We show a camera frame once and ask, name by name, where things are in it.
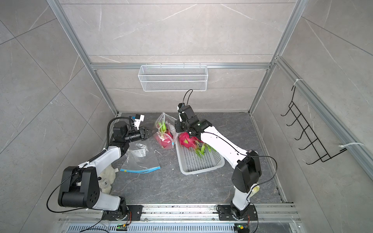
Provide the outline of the pink dragon fruit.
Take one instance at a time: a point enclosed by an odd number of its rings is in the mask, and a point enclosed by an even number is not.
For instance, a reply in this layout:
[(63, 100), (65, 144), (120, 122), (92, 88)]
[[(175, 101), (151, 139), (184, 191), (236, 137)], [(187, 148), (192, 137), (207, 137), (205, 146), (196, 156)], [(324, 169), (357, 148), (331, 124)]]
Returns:
[(179, 135), (179, 143), (186, 148), (196, 149), (199, 147), (199, 140), (195, 136), (190, 136), (187, 132)]
[(162, 148), (173, 148), (173, 134), (165, 121), (158, 122), (158, 132), (155, 134), (155, 138)]
[(206, 152), (213, 152), (215, 151), (215, 149), (213, 147), (211, 147), (210, 145), (204, 143), (204, 142), (199, 142), (199, 141), (196, 141), (195, 142), (195, 148), (194, 148), (194, 151), (195, 153), (197, 154), (198, 157), (202, 158), (203, 156), (205, 156)]

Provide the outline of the white perforated plastic basket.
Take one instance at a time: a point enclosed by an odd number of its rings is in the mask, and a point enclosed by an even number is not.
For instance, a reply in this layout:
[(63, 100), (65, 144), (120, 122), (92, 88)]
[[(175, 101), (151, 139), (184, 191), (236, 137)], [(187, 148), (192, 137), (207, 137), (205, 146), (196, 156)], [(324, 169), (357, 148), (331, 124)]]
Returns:
[(179, 140), (176, 141), (175, 148), (179, 168), (184, 175), (213, 171), (222, 168), (225, 164), (224, 158), (213, 149), (209, 151), (206, 148), (204, 155), (198, 155), (194, 149), (181, 145)]

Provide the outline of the zip-top bag with dragon fruit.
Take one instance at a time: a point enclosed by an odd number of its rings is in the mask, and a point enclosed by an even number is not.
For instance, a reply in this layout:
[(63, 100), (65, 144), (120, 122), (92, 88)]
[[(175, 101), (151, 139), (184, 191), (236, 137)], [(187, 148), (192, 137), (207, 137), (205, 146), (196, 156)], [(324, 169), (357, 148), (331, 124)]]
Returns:
[(157, 128), (157, 132), (154, 134), (155, 139), (163, 149), (170, 150), (175, 147), (175, 142), (178, 138), (175, 121), (174, 117), (162, 113), (154, 124)]

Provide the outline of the yellow-green packaged snack bag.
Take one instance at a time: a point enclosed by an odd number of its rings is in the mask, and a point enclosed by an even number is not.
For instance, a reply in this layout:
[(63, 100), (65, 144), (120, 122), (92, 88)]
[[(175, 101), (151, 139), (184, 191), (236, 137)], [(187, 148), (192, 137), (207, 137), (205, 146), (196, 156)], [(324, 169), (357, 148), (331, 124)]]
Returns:
[(259, 185), (255, 185), (255, 186), (253, 186), (252, 189), (251, 189), (251, 194), (254, 195), (254, 194), (256, 194), (259, 190), (260, 190), (260, 186), (259, 186)]

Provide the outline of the white plush teddy bear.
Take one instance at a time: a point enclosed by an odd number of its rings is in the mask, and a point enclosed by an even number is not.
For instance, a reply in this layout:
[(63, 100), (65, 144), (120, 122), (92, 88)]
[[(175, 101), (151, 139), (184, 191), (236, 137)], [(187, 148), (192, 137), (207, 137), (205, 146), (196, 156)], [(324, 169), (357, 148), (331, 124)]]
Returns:
[(114, 169), (109, 165), (100, 175), (99, 175), (99, 188), (105, 194), (110, 194), (112, 189), (112, 184), (115, 181), (117, 169)]

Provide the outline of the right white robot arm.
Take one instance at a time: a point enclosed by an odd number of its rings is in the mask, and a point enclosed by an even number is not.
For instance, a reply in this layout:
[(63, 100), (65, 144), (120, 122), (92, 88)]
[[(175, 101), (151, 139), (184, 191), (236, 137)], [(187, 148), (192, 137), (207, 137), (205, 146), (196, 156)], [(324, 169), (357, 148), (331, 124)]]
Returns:
[(231, 177), (235, 194), (231, 201), (231, 214), (241, 220), (246, 217), (250, 197), (257, 192), (262, 175), (259, 156), (254, 150), (244, 150), (224, 137), (206, 119), (198, 119), (190, 105), (177, 107), (179, 120), (175, 121), (177, 133), (186, 133), (187, 139), (196, 139), (219, 153), (234, 169)]

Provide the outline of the zip-top bag with blue seal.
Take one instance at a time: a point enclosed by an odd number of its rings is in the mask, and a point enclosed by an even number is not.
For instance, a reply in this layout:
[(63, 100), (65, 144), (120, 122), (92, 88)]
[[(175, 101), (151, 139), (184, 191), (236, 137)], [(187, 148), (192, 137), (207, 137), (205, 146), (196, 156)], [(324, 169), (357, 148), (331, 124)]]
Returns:
[(131, 142), (120, 171), (147, 174), (160, 169), (155, 151), (148, 141)]

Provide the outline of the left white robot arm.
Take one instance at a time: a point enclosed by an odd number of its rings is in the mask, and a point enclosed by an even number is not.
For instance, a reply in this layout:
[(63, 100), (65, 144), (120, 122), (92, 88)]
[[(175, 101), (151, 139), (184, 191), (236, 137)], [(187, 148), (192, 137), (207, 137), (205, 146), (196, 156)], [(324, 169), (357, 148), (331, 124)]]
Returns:
[(136, 126), (130, 117), (111, 119), (106, 129), (104, 149), (86, 162), (63, 171), (61, 184), (56, 188), (59, 191), (58, 205), (70, 211), (86, 208), (101, 210), (104, 220), (129, 219), (130, 211), (125, 198), (102, 192), (99, 175), (125, 155), (131, 142), (146, 141), (155, 133), (155, 129), (147, 126)]

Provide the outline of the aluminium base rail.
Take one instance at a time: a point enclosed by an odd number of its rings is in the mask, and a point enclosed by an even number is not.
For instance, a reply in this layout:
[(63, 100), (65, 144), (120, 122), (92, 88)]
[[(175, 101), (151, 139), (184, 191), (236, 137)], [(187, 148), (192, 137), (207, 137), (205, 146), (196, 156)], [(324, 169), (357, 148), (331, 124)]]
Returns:
[(291, 203), (251, 204), (241, 219), (230, 205), (136, 204), (122, 221), (100, 220), (101, 213), (67, 215), (57, 222), (58, 233), (303, 233), (300, 217)]

